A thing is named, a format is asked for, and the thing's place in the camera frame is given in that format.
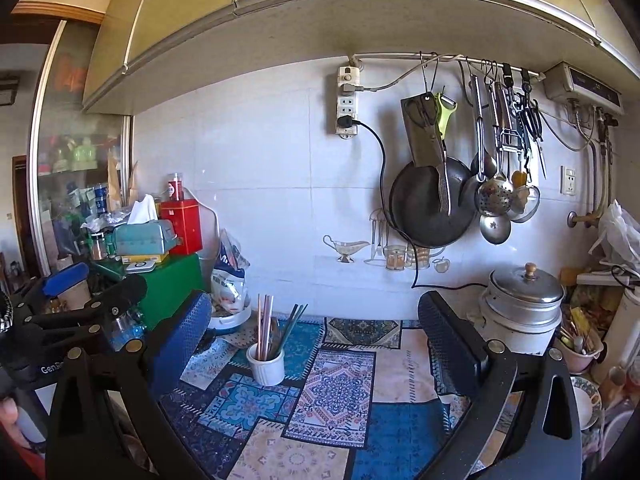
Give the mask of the left hand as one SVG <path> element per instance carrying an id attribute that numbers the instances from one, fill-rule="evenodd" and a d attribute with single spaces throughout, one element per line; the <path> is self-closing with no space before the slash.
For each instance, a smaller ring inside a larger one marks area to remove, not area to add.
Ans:
<path id="1" fill-rule="evenodd" d="M 9 442 L 17 452 L 22 462 L 36 476 L 37 479 L 46 478 L 44 471 L 44 459 L 32 448 L 22 430 L 17 425 L 20 412 L 13 398 L 7 396 L 1 399 L 0 406 L 1 427 Z"/>

